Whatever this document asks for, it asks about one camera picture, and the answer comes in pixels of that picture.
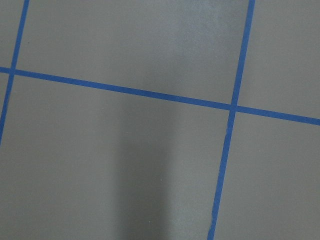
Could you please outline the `brown paper table mat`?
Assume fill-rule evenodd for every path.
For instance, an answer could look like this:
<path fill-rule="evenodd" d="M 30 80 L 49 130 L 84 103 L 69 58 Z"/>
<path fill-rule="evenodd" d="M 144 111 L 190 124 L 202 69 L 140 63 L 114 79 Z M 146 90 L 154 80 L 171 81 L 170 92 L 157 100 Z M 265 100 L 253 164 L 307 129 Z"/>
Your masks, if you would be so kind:
<path fill-rule="evenodd" d="M 3 240 L 317 240 L 317 0 L 3 0 Z"/>

